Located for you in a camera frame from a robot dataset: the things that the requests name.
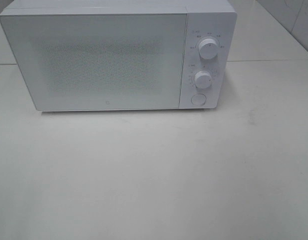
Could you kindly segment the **white microwave knob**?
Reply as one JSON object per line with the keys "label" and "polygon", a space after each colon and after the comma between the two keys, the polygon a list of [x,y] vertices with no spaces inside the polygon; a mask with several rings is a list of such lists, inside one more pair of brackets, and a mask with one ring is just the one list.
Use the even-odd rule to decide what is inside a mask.
{"label": "white microwave knob", "polygon": [[218,54],[219,42],[214,38],[207,36],[198,43],[198,52],[202,59],[210,60]]}
{"label": "white microwave knob", "polygon": [[212,76],[208,71],[199,71],[194,75],[194,83],[198,89],[207,89],[212,84]]}

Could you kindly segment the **white microwave door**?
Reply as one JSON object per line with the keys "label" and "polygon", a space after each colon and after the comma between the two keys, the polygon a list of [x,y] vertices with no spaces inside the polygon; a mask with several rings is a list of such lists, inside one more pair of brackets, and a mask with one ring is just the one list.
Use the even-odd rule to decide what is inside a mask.
{"label": "white microwave door", "polygon": [[2,16],[38,111],[175,109],[185,14]]}

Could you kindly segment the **round white door release button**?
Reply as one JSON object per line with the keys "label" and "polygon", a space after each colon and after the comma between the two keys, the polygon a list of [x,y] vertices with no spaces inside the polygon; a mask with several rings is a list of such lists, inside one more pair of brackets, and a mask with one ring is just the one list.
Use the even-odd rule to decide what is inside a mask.
{"label": "round white door release button", "polygon": [[192,96],[191,103],[196,106],[203,106],[206,103],[206,96],[204,94],[196,94]]}

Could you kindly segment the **white microwave oven body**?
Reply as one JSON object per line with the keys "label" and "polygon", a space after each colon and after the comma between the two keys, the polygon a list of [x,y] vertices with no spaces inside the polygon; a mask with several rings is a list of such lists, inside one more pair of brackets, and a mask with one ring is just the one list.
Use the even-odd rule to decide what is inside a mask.
{"label": "white microwave oven body", "polygon": [[42,112],[215,108],[236,20],[226,0],[15,0],[0,14]]}

